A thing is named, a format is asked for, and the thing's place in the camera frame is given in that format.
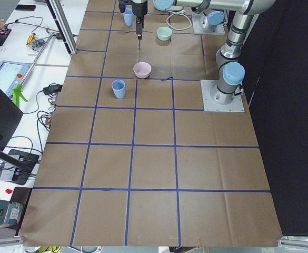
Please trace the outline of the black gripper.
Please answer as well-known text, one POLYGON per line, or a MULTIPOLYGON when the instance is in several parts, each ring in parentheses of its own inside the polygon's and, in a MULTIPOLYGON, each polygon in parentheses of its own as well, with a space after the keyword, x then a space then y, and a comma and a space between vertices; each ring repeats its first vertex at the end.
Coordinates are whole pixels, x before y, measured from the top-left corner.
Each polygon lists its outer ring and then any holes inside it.
POLYGON ((136 18, 136 35, 139 39, 143 36, 143 17, 147 14, 147 0, 131 0, 132 12, 136 18))

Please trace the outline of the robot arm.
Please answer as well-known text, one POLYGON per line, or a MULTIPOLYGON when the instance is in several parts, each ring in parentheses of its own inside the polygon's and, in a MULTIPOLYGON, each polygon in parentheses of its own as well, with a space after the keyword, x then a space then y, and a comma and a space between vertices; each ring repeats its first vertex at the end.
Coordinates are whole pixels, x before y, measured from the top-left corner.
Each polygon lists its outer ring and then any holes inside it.
POLYGON ((254 15, 267 11, 275 1, 154 1, 154 6, 165 11, 173 5, 188 6, 200 13, 208 8, 213 10, 234 11, 235 15, 230 26, 225 44, 216 54, 219 81, 210 91, 210 97, 218 104, 229 104, 235 96, 236 88, 244 79, 245 69, 238 63, 241 48, 247 30, 254 15))
MULTIPOLYGON (((191 27, 195 34, 224 35, 225 12, 220 9, 211 9, 210 1, 154 1, 154 6, 159 11, 171 11, 174 6, 192 9, 191 27)), ((136 35, 142 39, 144 18, 147 14, 147 1, 119 1, 120 12, 124 12, 127 5, 132 7, 136 16, 136 35)))

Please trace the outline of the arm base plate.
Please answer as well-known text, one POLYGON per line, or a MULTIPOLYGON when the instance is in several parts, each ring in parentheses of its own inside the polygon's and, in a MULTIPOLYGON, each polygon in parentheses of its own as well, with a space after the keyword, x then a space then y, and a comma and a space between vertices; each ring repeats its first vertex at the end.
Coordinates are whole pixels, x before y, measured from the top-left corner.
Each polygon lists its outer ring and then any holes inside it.
POLYGON ((224 35, 224 13, 213 11, 207 15, 193 14, 192 24, 194 34, 224 35))
POLYGON ((224 94, 217 89, 218 80, 201 80, 203 108, 205 112, 244 113, 244 105, 239 88, 232 94, 224 94))

